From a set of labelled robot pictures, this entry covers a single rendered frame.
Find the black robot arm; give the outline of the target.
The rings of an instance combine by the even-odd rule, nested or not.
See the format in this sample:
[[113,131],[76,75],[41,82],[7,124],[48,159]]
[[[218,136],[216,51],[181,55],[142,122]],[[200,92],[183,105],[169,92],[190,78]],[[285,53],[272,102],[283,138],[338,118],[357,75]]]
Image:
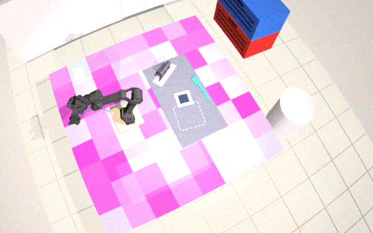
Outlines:
[[[128,91],[132,91],[131,99],[126,97],[126,92]],[[105,96],[102,94],[100,89],[96,89],[89,94],[85,94],[84,97],[87,98],[88,103],[91,106],[91,110],[95,111],[102,109],[107,104],[111,104],[120,100],[128,102],[125,107],[121,107],[120,109],[121,120],[126,124],[126,126],[135,124],[133,109],[137,104],[143,102],[142,90],[138,87],[120,89],[115,93],[111,93]],[[66,107],[73,110],[73,108],[75,107],[75,100],[76,96],[69,98]]]

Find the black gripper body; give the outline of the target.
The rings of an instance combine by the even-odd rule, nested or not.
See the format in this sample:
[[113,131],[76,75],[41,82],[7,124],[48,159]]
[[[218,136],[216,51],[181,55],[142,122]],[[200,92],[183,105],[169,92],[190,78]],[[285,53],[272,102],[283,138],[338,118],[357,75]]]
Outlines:
[[[80,124],[81,117],[78,116],[78,113],[79,113],[79,114],[83,114],[84,111],[87,110],[87,107],[89,106],[89,103],[88,103],[87,98],[83,97],[82,95],[78,95],[78,96],[76,96],[76,99],[79,100],[81,103],[84,103],[84,104],[85,104],[83,110],[81,110],[81,111],[79,111],[79,112],[76,112],[76,114],[71,114],[71,116],[75,117],[75,118],[79,121],[78,124]],[[78,125],[78,124],[76,124],[76,125]]]

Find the grey rectangular mat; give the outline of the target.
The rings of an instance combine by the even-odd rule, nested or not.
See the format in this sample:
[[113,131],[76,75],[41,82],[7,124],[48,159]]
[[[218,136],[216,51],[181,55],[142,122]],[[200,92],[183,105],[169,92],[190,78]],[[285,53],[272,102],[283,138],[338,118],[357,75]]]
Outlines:
[[[176,67],[165,83],[158,86],[153,81],[168,61]],[[147,68],[143,73],[183,148],[228,126],[185,54]],[[191,80],[193,77],[198,78],[210,101]],[[174,93],[186,90],[190,91],[194,104],[178,108]]]

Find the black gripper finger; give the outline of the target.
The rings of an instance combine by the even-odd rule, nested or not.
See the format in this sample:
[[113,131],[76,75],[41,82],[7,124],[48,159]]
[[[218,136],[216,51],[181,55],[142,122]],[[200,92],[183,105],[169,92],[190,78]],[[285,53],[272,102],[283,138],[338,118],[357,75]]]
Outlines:
[[84,109],[85,104],[81,103],[79,100],[75,100],[75,107],[73,108],[72,114],[75,114],[76,112],[79,112]]
[[79,123],[79,121],[75,117],[70,115],[70,121],[69,121],[68,125],[73,125],[73,124],[78,124],[78,123]]

